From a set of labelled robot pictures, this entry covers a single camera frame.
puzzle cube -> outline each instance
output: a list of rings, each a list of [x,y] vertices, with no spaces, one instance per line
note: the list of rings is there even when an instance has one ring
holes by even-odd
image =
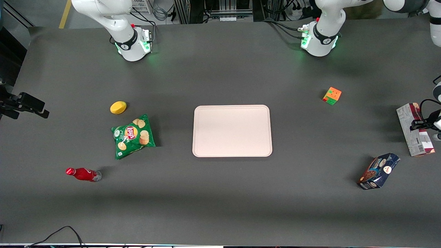
[[[330,105],[334,105],[340,98],[340,95],[341,95],[341,91],[331,87],[326,92],[326,95],[323,97],[323,101],[329,103]]]

red bottle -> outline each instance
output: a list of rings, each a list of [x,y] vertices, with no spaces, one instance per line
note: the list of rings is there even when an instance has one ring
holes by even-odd
[[[101,172],[86,168],[67,168],[66,174],[82,181],[98,182],[101,179]]]

blue box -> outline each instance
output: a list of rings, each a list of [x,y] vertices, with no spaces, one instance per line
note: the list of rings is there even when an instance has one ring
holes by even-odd
[[[398,161],[400,161],[400,158],[393,153],[376,157],[357,184],[365,190],[383,187]]]

green chip bag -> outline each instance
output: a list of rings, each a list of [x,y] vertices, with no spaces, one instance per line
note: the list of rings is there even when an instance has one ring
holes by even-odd
[[[127,126],[112,127],[116,143],[116,159],[122,159],[144,147],[155,147],[147,114],[141,115]]]

plastic tray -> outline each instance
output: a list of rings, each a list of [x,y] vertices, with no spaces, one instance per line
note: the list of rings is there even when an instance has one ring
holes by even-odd
[[[194,110],[196,157],[268,157],[272,152],[267,106],[213,105]]]

